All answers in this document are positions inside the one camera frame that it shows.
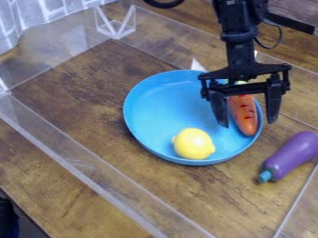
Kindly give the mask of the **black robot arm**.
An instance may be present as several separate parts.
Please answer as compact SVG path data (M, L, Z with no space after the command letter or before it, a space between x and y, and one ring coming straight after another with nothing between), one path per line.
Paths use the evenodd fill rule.
M266 116L271 124L278 118L282 95L291 89L290 64L263 64L255 59L258 24L267 22L267 0L213 0L221 24L221 40L226 43L229 65L202 73L202 98L213 108L218 124L229 127L227 98L265 94Z

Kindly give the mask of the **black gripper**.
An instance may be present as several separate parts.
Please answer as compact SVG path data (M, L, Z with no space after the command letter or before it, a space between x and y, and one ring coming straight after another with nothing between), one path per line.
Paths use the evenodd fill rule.
M265 93L266 118L273 124L278 118L282 95L291 89L289 72L290 64L265 64L257 62L254 41L226 43L229 65L199 75L202 98L210 100L218 124L229 127L227 99L238 94ZM261 75L270 75L265 83L237 86L235 82L249 82Z

